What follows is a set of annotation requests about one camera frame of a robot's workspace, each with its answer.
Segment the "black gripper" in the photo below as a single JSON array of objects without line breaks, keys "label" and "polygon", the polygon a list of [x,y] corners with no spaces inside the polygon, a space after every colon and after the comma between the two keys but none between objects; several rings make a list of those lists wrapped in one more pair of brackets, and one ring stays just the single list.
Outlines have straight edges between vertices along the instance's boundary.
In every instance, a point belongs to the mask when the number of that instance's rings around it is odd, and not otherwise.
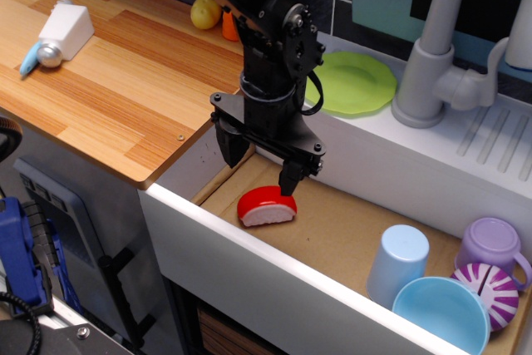
[{"label": "black gripper", "polygon": [[275,98],[252,96],[253,88],[241,82],[241,92],[216,92],[210,97],[216,138],[225,163],[234,168],[251,144],[283,160],[278,185],[290,196],[301,175],[317,175],[325,155],[324,142],[307,126],[300,111],[297,91]]}]

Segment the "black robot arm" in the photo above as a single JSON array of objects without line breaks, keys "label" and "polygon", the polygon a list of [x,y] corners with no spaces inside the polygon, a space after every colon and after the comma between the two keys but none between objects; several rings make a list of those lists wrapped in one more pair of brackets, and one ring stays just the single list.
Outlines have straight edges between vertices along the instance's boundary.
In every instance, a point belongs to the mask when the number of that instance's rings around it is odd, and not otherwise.
[{"label": "black robot arm", "polygon": [[304,119],[321,110],[324,99],[306,109],[306,87],[323,87],[315,68],[325,46],[318,41],[309,7],[303,0],[215,0],[231,12],[244,50],[238,95],[210,97],[211,119],[222,156],[236,166],[250,145],[282,159],[278,184],[290,196],[305,177],[317,175],[326,152]]}]

